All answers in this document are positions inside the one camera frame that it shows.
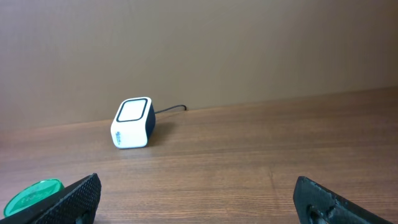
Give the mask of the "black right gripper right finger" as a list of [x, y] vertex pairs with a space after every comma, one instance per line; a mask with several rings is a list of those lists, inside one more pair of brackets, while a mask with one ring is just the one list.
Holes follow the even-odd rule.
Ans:
[[293, 201], [301, 224], [391, 224], [305, 176], [297, 179]]

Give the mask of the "green lid jar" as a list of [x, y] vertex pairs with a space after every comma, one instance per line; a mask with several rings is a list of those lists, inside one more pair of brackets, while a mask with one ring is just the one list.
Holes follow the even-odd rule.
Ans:
[[40, 180], [15, 195], [5, 206], [3, 214], [9, 217], [64, 188], [59, 179]]

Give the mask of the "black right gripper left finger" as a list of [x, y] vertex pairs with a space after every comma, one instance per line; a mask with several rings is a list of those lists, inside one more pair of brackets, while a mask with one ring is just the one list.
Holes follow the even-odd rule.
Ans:
[[101, 197], [96, 173], [1, 220], [1, 224], [93, 224]]

